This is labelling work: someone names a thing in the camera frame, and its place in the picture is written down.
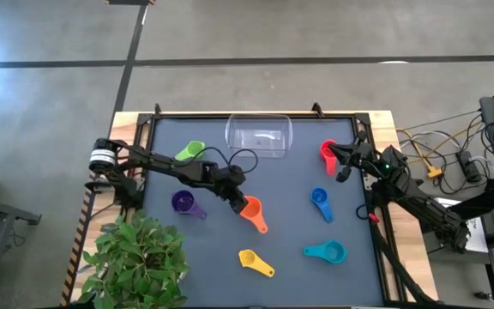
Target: gray floor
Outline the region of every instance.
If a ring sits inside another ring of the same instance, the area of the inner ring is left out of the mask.
[[[0,61],[125,59],[137,14],[101,0],[2,0]],[[494,0],[160,0],[148,10],[137,58],[451,55],[494,55]],[[87,156],[107,134],[122,73],[0,69],[0,200],[43,214],[38,227],[17,227],[27,243],[3,257],[0,308],[59,302]],[[494,62],[136,68],[123,109],[293,110],[318,101],[392,110],[407,127],[473,111],[493,94]],[[470,119],[414,132],[454,132]],[[481,154],[477,143],[471,150]],[[460,181],[458,171],[450,177]],[[488,289],[480,265],[431,266],[442,300],[494,307],[471,296]]]

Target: clear plastic container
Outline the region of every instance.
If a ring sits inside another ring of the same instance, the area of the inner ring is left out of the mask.
[[[292,145],[291,119],[285,115],[233,114],[226,124],[233,153],[245,148],[262,158],[282,158]],[[238,156],[253,156],[244,151]]]

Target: potted plant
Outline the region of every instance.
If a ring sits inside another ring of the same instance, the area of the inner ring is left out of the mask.
[[[98,252],[84,253],[96,273],[83,284],[80,302],[92,300],[96,309],[152,309],[187,300],[178,287],[189,268],[184,236],[175,227],[162,227],[140,210],[131,223],[119,216],[104,229],[96,239]]]

